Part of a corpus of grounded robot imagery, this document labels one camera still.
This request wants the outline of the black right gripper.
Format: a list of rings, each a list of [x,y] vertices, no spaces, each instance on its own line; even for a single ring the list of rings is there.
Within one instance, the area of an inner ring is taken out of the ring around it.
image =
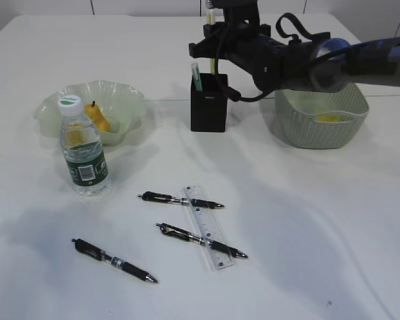
[[[258,31],[249,31],[247,23],[230,29],[225,22],[203,26],[204,39],[190,43],[189,55],[196,58],[228,60],[239,67],[251,67],[264,51],[271,36],[271,26],[261,24]]]

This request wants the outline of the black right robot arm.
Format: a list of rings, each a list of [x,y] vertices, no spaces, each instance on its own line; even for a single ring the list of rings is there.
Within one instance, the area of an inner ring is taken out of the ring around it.
[[[192,58],[227,60],[252,77],[261,94],[244,97],[221,84],[227,98],[256,102],[277,90],[336,93],[350,83],[400,87],[400,37],[351,45],[329,33],[298,34],[284,44],[271,38],[271,27],[246,22],[204,25],[204,39],[189,44]]]

